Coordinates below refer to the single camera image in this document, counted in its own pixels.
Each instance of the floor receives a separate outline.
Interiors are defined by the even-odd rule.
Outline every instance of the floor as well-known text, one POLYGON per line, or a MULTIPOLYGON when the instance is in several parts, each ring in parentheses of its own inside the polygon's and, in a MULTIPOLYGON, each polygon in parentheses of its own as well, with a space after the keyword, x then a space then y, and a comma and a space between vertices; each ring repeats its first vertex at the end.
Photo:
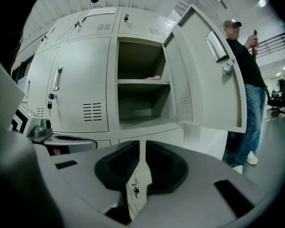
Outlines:
MULTIPOLYGON (((223 158, 227 163, 235 155, 231 145, 226 148, 223 158)), ((256 157, 258 164, 246 163, 243 175, 258 184, 266 194, 279 191, 285 181, 285 117, 263 121, 256 157)))

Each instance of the locker door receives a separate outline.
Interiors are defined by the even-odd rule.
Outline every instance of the locker door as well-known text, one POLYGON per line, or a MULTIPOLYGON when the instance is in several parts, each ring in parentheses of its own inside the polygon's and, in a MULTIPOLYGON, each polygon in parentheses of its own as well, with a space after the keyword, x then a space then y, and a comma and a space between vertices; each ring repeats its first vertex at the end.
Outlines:
POLYGON ((77 26, 76 28, 73 26, 72 33, 67 40, 90 35, 111 34, 113 31, 117 12, 118 8, 114 14, 90 16, 83 20, 84 16, 88 13, 85 12, 79 20, 79 22, 81 22, 80 26, 77 26))
POLYGON ((163 40, 159 16, 156 13, 134 8, 123 8, 119 34, 148 36, 163 40))
POLYGON ((171 70, 176 118, 189 124, 245 132, 243 79, 231 48, 215 25, 192 5, 163 48, 171 70))
POLYGON ((43 38, 43 41, 41 42, 36 55, 50 47, 62 43, 68 31, 74 26, 75 22, 77 22, 82 13, 82 11, 73 13, 57 20, 57 22, 46 34, 46 38, 43 38))
POLYGON ((55 132, 108 131, 105 86, 110 39, 76 41, 61 49, 47 89, 48 94, 57 94, 47 110, 55 132))
POLYGON ((59 48, 36 55, 29 68, 25 94, 30 110, 46 117, 48 79, 59 48))

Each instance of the open locker door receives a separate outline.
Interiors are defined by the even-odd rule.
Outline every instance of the open locker door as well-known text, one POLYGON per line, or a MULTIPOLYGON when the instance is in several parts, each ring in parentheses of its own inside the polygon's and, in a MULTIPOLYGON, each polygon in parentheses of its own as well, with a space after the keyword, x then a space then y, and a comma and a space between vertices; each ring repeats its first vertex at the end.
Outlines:
POLYGON ((171 72, 176 120, 244 133, 247 106, 242 75, 215 25, 191 5, 163 48, 171 72))

